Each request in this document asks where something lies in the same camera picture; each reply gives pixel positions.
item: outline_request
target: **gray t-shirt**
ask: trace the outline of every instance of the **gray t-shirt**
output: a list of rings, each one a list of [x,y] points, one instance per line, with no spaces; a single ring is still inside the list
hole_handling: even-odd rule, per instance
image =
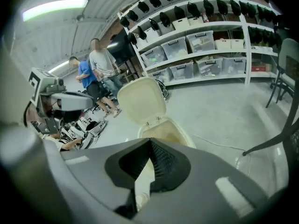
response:
[[[115,76],[115,71],[113,68],[113,63],[116,59],[110,54],[107,49],[102,49],[101,51],[92,51],[89,54],[90,64],[93,70],[99,70],[104,77]]]

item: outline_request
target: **beige lid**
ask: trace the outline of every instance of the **beige lid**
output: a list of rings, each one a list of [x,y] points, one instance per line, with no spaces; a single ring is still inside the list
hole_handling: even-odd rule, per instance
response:
[[[120,108],[139,126],[157,121],[166,113],[166,105],[158,83],[149,77],[125,85],[117,95]]]

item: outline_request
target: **person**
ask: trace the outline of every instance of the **person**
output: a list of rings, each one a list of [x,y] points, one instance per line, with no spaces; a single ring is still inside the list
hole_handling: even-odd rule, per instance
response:
[[[113,109],[113,118],[119,115],[121,110],[118,109],[110,99],[105,97],[104,91],[100,89],[97,78],[95,77],[88,62],[80,62],[75,56],[72,56],[69,59],[69,64],[74,67],[78,67],[79,75],[76,76],[76,80],[83,84],[83,87],[86,88],[87,94],[93,97],[94,101],[99,105],[99,107],[104,110],[105,116],[107,116],[110,111],[103,102]]]
[[[77,144],[82,143],[82,138],[75,139],[71,142],[66,142],[65,140],[60,139],[60,133],[51,134],[45,137],[46,140],[53,141],[56,144],[56,147],[59,151],[68,151],[75,147]]]
[[[105,86],[117,98],[118,91],[122,88],[122,83],[116,76],[113,66],[120,73],[116,65],[116,59],[110,52],[100,45],[97,38],[91,40],[92,52],[89,54],[89,60],[92,70],[101,78]]]

